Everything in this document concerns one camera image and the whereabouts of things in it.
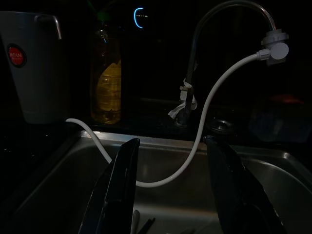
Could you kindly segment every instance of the dark background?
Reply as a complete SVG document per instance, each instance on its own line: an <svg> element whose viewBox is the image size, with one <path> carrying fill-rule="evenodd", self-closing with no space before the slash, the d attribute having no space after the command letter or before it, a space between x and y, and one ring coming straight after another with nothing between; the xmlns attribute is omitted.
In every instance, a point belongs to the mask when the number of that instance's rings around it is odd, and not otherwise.
<svg viewBox="0 0 312 234"><path fill-rule="evenodd" d="M179 86L187 70L196 23L220 0L93 1L97 10L107 7L122 34L122 97L124 118L142 101L179 101ZM287 62L267 67L253 62L236 71L219 89L213 105L251 110L255 103L274 94L294 94L310 104L310 10L303 3L261 0L277 28L289 34ZM133 11L144 7L148 21L139 29ZM0 10L57 15L70 70L72 113L89 116L89 35L95 17L81 0L5 0ZM235 62L261 49L269 30L264 18L247 8L234 7L216 15L203 29L197 49L198 69L193 78L195 97L203 104L215 81ZM22 116L4 50L0 50L3 117Z"/></svg>

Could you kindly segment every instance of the red circular logo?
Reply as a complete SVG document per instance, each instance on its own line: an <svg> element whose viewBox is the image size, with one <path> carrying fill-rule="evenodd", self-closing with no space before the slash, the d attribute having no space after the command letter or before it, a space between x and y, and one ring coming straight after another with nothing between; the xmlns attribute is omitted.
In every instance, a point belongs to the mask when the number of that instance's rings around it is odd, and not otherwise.
<svg viewBox="0 0 312 234"><path fill-rule="evenodd" d="M22 67L26 62L26 56L22 49L11 45L8 47L8 56L12 64L16 67Z"/></svg>

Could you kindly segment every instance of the red label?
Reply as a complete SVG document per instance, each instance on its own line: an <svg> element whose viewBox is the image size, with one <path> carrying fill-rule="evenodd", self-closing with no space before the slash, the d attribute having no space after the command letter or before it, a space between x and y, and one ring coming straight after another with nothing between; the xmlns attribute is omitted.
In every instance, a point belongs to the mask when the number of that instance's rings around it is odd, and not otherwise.
<svg viewBox="0 0 312 234"><path fill-rule="evenodd" d="M25 60L24 53L17 47L9 47L9 58L14 65L22 65Z"/></svg>

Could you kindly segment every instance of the kitchen sink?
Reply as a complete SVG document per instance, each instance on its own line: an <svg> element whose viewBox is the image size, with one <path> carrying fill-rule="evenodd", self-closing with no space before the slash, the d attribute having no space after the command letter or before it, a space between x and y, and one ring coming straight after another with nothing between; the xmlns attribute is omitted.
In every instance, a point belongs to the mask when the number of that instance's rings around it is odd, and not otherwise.
<svg viewBox="0 0 312 234"><path fill-rule="evenodd" d="M109 155L136 136L96 132ZM187 158L189 141L139 137L137 180L153 182L174 173ZM263 185L288 234L310 234L312 174L290 154L232 146ZM77 234L92 189L107 162L89 135L81 138L17 209L2 233ZM148 234L179 234L186 229L221 234L210 188L206 145L201 143L188 168L157 188L136 188L138 230L156 218Z"/></svg>

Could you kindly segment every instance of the faucet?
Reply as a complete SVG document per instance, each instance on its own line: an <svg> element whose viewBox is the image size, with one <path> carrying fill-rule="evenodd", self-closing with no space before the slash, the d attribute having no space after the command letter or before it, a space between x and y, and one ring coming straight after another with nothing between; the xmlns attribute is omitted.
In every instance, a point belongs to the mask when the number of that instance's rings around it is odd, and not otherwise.
<svg viewBox="0 0 312 234"><path fill-rule="evenodd" d="M192 101L193 101L193 96L194 96L194 89L192 87L192 76L193 76L193 71L194 71L194 65L195 65L195 55L196 55L196 49L197 49L197 42L199 35L201 33L201 30L203 26L206 24L206 22L214 16L216 13L219 11L226 9L228 7L232 6L244 6L251 8L253 10L256 10L260 12L265 20L269 24L270 31L267 33L267 36L263 39L262 45L265 48L270 49L274 44L277 42L283 42L285 39L288 38L288 35L286 33L282 33L280 29L276 29L274 20L272 16L268 13L266 9L264 9L261 5L252 2L252 1L247 1L247 0L231 0L231 1L226 1L224 3L221 3L217 6L215 6L213 9L208 11L204 17L199 21L199 23L196 26L195 32L193 34L193 39L192 39L192 46L191 46L191 53L190 53L190 58L189 58L189 64L188 64L188 69L187 69L187 75L185 78L185 85L183 87L183 90L187 90L187 95L186 95L186 100L185 101L185 107L182 109L178 114L177 118L175 119L175 123L177 126L180 127L186 127L191 110L192 110ZM273 64L274 59L269 58L268 63Z"/></svg>

